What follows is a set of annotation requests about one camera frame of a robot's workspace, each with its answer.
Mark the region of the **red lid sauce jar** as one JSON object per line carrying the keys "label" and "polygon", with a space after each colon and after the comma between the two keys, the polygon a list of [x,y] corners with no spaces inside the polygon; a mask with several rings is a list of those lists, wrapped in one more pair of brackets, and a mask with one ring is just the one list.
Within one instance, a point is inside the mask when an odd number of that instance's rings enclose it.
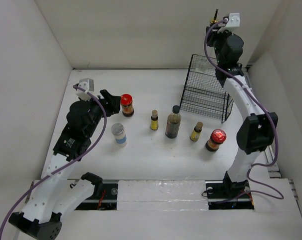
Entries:
{"label": "red lid sauce jar", "polygon": [[120,104],[122,107],[122,113],[125,117],[131,117],[134,115],[133,98],[130,94],[123,94],[121,96]]}
{"label": "red lid sauce jar", "polygon": [[212,131],[210,138],[205,144],[205,147],[210,152],[216,152],[220,145],[225,142],[226,138],[227,135],[222,129],[215,129]]}

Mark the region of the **clear oil bottle gold spout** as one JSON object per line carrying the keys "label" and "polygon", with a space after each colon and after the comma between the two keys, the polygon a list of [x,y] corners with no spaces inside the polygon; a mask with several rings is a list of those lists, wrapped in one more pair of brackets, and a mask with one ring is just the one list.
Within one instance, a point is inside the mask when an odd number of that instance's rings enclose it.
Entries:
{"label": "clear oil bottle gold spout", "polygon": [[[214,17],[210,19],[209,25],[206,27],[206,30],[208,30],[213,24],[215,24],[218,16],[219,9],[217,8],[215,10]],[[204,52],[204,43],[201,46],[201,50],[197,56],[196,63],[195,63],[195,71],[198,73],[204,73],[206,69],[209,67],[210,63],[208,62],[205,52]]]}

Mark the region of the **small yellow bottle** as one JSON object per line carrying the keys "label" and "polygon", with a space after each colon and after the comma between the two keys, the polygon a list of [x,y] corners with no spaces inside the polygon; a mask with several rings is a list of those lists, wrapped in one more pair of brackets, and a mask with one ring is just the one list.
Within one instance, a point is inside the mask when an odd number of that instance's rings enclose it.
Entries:
{"label": "small yellow bottle", "polygon": [[151,112],[150,128],[153,131],[158,129],[158,112],[157,112],[157,110],[152,110],[152,112]]}
{"label": "small yellow bottle", "polygon": [[190,135],[190,140],[193,142],[198,141],[201,131],[202,131],[202,127],[203,127],[203,123],[202,122],[197,122],[197,124],[195,125],[195,127],[193,128],[193,131]]}

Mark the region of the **dark sauce bottle black cap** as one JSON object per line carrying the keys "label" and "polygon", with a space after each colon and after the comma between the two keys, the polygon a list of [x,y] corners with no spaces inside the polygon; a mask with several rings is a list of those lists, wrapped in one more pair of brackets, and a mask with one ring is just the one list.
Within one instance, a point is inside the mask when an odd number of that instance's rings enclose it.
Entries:
{"label": "dark sauce bottle black cap", "polygon": [[166,124],[166,137],[174,139],[178,135],[179,127],[181,123],[180,107],[174,105],[172,107],[172,112],[168,115]]}

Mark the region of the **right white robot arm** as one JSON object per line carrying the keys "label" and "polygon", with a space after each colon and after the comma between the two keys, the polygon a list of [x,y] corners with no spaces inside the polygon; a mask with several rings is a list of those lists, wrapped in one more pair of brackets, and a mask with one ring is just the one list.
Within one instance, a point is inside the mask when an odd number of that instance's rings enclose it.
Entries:
{"label": "right white robot arm", "polygon": [[214,48],[216,60],[207,60],[215,68],[217,80],[232,97],[243,119],[236,135],[238,151],[235,159],[226,171],[221,186],[213,190],[220,193],[225,202],[229,202],[248,192],[251,170],[258,166],[256,159],[272,143],[278,143],[278,116],[267,111],[246,84],[238,64],[244,42],[221,27],[222,24],[223,21],[219,21],[207,27],[204,48]]}

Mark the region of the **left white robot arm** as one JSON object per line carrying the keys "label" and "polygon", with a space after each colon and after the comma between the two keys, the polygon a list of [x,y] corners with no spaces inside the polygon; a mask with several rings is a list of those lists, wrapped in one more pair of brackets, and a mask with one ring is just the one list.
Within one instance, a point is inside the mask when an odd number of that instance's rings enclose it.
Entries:
{"label": "left white robot arm", "polygon": [[103,179],[85,173],[62,197],[68,186],[69,175],[97,143],[91,142],[100,120],[120,112],[120,96],[101,90],[94,96],[87,90],[75,87],[79,100],[74,102],[66,115],[63,128],[45,177],[30,189],[33,195],[21,211],[12,212],[8,222],[35,240],[54,240],[61,231],[63,219],[87,198],[104,196]]}

